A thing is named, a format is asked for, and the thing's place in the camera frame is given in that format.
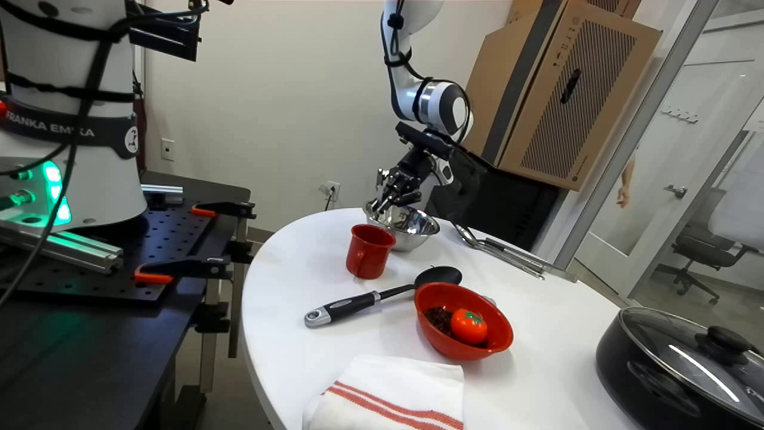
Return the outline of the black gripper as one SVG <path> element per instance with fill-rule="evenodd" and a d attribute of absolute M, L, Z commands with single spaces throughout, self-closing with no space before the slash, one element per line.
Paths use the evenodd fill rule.
<path fill-rule="evenodd" d="M 434 158 L 430 153 L 409 150 L 394 167 L 385 173 L 383 192 L 365 202 L 365 214 L 380 217 L 388 211 L 385 217 L 390 223 L 406 220 L 414 211 L 411 195 L 424 192 L 424 183 L 432 173 Z"/>

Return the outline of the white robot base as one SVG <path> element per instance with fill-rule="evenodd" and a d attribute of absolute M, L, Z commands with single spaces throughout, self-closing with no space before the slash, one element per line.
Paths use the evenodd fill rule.
<path fill-rule="evenodd" d="M 146 211 L 132 20 L 132 0 L 0 0 L 5 228 L 100 228 Z"/>

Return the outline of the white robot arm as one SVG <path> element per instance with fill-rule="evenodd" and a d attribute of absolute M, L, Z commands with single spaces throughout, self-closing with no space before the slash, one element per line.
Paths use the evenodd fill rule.
<path fill-rule="evenodd" d="M 461 84 L 414 67 L 411 38 L 440 14 L 442 5 L 445 0 L 383 0 L 383 63 L 391 109 L 400 116 L 397 134 L 411 150 L 391 169 L 380 173 L 380 193 L 368 206 L 374 214 L 419 202 L 430 174 L 448 182 L 442 162 L 474 125 L 471 97 Z"/>

